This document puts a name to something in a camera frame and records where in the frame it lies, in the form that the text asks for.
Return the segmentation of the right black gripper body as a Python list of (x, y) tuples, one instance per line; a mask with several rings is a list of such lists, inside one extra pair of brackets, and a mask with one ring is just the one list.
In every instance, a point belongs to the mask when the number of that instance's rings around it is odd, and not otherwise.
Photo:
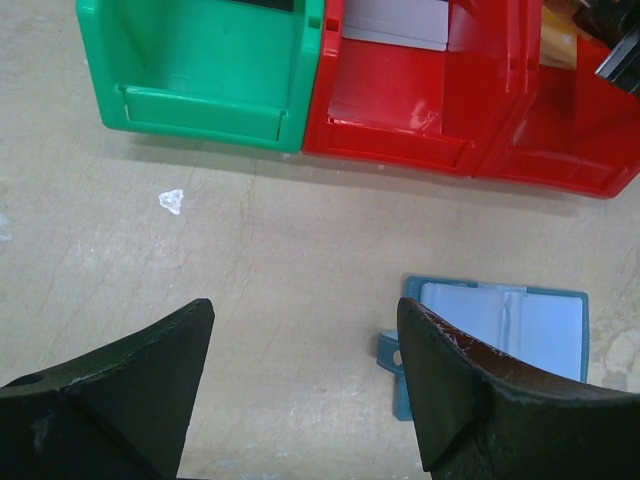
[(572, 21), (609, 48), (596, 74), (618, 89), (639, 94), (639, 0), (579, 1)]

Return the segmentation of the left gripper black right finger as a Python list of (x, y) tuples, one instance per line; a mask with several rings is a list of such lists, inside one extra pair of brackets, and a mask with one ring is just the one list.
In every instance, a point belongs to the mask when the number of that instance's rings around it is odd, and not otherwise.
[(639, 397), (522, 362), (403, 297), (397, 331), (434, 479), (636, 479)]

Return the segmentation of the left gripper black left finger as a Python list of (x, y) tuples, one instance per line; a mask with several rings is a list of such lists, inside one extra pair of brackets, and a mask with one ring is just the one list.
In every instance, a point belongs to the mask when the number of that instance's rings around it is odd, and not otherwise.
[(2, 478), (177, 478), (214, 318), (196, 299), (2, 386)]

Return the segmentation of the orange yellow credit card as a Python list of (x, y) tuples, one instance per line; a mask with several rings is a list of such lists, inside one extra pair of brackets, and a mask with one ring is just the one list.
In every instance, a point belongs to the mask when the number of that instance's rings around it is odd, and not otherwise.
[(542, 7), (540, 30), (540, 64), (575, 70), (577, 66), (577, 32), (562, 17)]

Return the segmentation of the blue card holder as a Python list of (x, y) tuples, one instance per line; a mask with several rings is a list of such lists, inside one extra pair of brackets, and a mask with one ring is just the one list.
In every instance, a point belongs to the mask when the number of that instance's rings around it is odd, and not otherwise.
[(506, 354), (587, 381), (590, 326), (584, 292), (410, 276), (404, 293)]

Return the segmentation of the white card grey stripe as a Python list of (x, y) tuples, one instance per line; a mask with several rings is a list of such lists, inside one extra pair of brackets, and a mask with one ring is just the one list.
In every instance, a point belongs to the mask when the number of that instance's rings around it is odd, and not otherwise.
[(345, 1), (343, 36), (348, 39), (444, 51), (448, 28), (448, 1)]

